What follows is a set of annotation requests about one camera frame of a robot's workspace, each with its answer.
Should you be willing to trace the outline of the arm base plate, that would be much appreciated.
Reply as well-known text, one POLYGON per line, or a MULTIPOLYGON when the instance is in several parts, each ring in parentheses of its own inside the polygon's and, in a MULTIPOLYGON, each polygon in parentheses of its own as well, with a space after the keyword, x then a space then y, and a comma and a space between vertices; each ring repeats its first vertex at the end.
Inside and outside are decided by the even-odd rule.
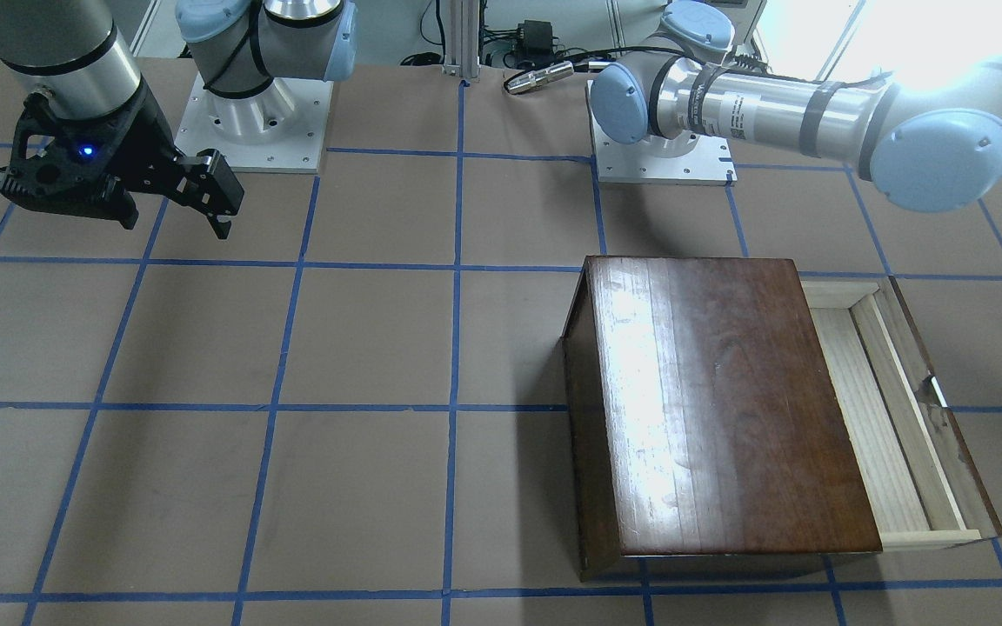
POLYGON ((667 140, 644 137, 624 145, 611 140, 593 120, 590 134, 601 183, 731 185, 737 182, 727 140, 684 132, 667 140))
POLYGON ((235 173, 316 175, 335 84, 278 78, 262 94, 226 99, 196 76, 175 143, 190 156, 215 148, 235 173))

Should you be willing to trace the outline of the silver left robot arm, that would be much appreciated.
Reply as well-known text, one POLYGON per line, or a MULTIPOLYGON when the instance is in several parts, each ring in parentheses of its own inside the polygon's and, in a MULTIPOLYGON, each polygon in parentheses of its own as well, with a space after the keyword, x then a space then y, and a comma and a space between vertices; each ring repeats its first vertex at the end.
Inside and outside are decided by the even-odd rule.
POLYGON ((896 206, 949 211, 1002 179, 1002 55, 949 86, 890 77, 805 82, 731 66, 734 25, 700 1, 672 1, 656 31, 593 79, 593 120, 613 142, 684 134, 839 160, 896 206))

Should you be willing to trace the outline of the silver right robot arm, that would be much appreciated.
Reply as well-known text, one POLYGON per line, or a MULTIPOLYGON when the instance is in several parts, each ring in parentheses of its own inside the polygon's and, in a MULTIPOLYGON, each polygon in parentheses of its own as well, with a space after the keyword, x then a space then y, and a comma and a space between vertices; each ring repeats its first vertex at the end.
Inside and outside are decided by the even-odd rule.
MULTIPOLYGON (((180 36, 227 142, 298 114, 287 79, 343 82, 357 59, 353 1, 179 1, 180 36)), ((0 61, 27 95, 0 193, 21 209, 134 229, 135 193, 197 210, 230 234, 245 190, 226 155, 177 146, 104 1, 0 1, 0 61)))

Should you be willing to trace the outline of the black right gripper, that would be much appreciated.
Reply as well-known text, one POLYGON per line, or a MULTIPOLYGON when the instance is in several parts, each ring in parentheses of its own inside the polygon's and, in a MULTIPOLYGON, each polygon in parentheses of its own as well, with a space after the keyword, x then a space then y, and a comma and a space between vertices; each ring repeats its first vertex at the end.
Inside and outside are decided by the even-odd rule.
POLYGON ((104 116, 53 115, 48 90, 33 90, 13 132, 0 193, 25 210, 108 219, 131 230, 132 193, 170 196, 202 214, 218 239, 230 236, 245 190, 223 153, 180 156, 150 85, 104 116))

